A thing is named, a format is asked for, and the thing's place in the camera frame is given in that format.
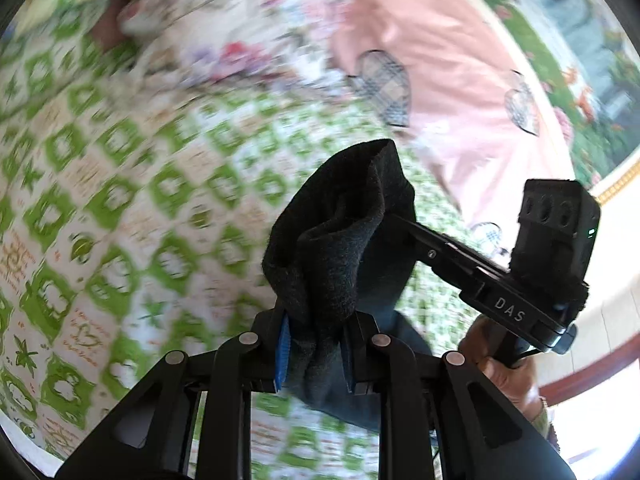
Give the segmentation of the right hand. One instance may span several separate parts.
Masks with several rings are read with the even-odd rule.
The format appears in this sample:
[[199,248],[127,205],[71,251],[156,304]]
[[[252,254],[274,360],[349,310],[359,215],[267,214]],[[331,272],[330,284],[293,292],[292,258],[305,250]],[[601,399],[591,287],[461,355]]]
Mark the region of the right hand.
[[460,341],[458,350],[465,359],[475,364],[530,422],[534,422],[544,412],[535,362],[526,358],[510,368],[496,361],[489,354],[490,326],[490,319],[479,315]]

